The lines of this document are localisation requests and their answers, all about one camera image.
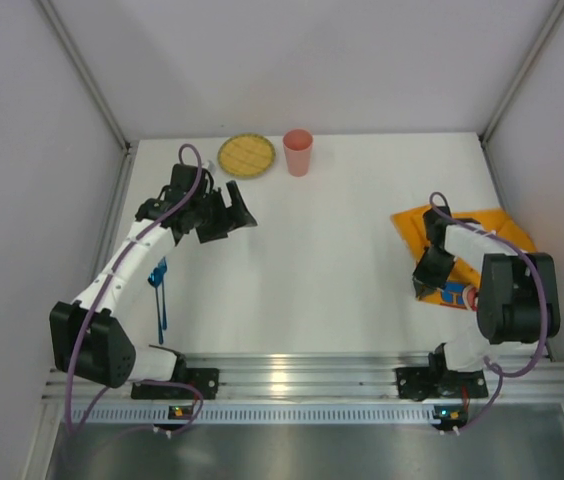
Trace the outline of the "orange cartoon mouse cloth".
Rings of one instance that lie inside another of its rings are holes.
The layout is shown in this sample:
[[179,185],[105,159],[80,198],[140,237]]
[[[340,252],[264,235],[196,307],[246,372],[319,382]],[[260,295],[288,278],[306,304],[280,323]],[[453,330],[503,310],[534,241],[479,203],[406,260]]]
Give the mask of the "orange cartoon mouse cloth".
[[[426,237],[423,215],[429,206],[420,206],[391,216],[391,221],[406,243],[416,262],[422,257],[430,242]],[[524,251],[535,252],[531,237],[501,208],[475,210],[453,214],[463,221],[480,223],[483,229],[511,241]],[[480,273],[465,261],[457,259],[448,278],[446,288],[435,292],[424,301],[428,304],[476,311]]]

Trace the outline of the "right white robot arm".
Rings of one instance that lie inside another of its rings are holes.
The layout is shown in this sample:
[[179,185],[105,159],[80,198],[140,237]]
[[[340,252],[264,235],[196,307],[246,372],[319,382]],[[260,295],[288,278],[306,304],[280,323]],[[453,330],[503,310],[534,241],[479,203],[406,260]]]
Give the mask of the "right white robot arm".
[[[560,329],[553,258],[526,252],[475,221],[454,218],[447,207],[429,208],[423,222],[428,245],[412,274],[418,299],[442,292],[459,260],[479,273],[475,324],[440,345],[446,369],[486,368],[502,378],[528,374]],[[506,371],[496,362],[504,344],[534,344],[536,350],[524,367]]]

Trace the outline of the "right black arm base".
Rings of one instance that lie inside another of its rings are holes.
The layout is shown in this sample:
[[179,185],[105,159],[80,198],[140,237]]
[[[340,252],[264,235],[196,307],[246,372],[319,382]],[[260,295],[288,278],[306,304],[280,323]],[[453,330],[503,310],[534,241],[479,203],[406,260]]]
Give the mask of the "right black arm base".
[[422,402],[428,399],[484,399],[489,396],[482,371],[434,372],[429,367],[401,367],[394,370],[398,397]]

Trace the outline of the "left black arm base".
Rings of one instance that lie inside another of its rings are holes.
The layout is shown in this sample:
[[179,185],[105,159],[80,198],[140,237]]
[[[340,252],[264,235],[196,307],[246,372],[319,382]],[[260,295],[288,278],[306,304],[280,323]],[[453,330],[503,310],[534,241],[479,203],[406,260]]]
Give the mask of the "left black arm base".
[[[188,368],[176,382],[196,389],[204,400],[214,400],[218,392],[219,380],[219,369],[193,367]],[[136,383],[131,389],[133,400],[193,400],[195,397],[197,397],[195,392],[182,387]]]

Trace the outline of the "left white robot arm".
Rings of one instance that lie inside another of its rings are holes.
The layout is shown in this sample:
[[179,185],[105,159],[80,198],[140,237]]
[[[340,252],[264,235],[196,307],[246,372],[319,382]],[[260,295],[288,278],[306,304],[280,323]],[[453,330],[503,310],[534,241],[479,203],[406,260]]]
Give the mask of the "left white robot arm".
[[256,224],[236,181],[220,189],[207,169],[174,165],[169,184],[139,206],[101,273],[72,302],[51,310],[56,368],[110,388],[173,380],[179,353],[140,341],[141,320],[131,311],[133,303],[158,263],[188,233],[207,243]]

